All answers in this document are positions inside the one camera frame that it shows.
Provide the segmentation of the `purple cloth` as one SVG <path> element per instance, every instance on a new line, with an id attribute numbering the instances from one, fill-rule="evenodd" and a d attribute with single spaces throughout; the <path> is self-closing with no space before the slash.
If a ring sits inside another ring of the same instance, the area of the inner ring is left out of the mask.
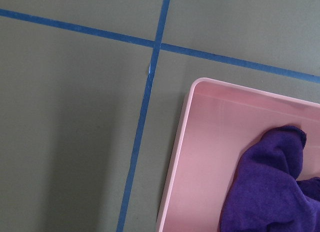
<path id="1" fill-rule="evenodd" d="M 277 127 L 241 156 L 220 231 L 319 231 L 320 179 L 299 180 L 306 141 L 297 127 Z"/>

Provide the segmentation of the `pink plastic bin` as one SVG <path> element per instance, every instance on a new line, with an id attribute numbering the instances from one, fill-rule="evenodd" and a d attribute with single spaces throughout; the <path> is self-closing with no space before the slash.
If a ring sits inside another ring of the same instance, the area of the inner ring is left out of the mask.
<path id="1" fill-rule="evenodd" d="M 183 102 L 157 231 L 218 231 L 241 155 L 284 125 L 307 135 L 300 180 L 319 176 L 320 106 L 209 78 L 193 82 Z"/>

